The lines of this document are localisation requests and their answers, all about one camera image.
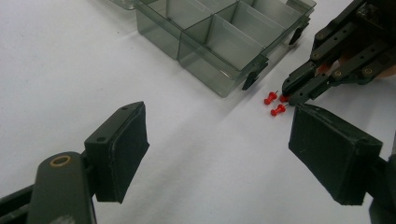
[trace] robotic hand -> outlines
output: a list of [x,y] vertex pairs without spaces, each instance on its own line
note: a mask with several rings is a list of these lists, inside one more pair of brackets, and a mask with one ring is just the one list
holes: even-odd
[[[394,0],[354,0],[317,32],[310,59],[283,83],[289,104],[314,100],[332,86],[365,85],[389,73],[396,64],[395,11]],[[337,60],[338,68],[329,76],[323,73]]]

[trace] compartment organizer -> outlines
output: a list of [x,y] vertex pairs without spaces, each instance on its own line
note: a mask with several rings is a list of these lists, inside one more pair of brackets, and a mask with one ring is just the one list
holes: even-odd
[[112,0],[136,9],[137,29],[212,91],[248,88],[267,56],[309,22],[312,0]]

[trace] red push pin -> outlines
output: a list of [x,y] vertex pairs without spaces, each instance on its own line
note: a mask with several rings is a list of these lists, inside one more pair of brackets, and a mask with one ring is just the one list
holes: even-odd
[[271,110],[271,115],[276,117],[276,115],[280,113],[284,113],[286,111],[287,105],[278,105],[276,109]]
[[284,95],[280,95],[280,96],[279,96],[279,101],[280,101],[281,103],[286,103],[286,102],[289,101],[289,97],[284,96]]
[[274,100],[276,100],[276,98],[277,98],[276,93],[277,93],[277,91],[276,92],[271,91],[268,94],[268,98],[264,99],[264,104],[265,105],[270,105]]

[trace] plastic storage box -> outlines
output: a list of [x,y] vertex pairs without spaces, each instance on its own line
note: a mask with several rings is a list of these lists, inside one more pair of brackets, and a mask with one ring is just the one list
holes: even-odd
[[113,0],[137,9],[137,29],[226,97],[257,78],[268,54],[309,22],[311,0]]

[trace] white table surface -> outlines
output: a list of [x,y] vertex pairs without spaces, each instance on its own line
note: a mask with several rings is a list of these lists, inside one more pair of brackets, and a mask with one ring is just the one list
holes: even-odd
[[[350,1],[317,2],[296,48],[222,99],[140,35],[133,11],[107,0],[2,0],[0,197],[33,184],[47,157],[82,152],[117,108],[144,101],[151,146],[124,203],[94,203],[99,223],[370,223],[370,196],[339,205],[288,150],[293,108],[273,118],[274,105],[262,104]],[[396,77],[344,85],[308,103],[381,140],[387,160],[395,87]]]

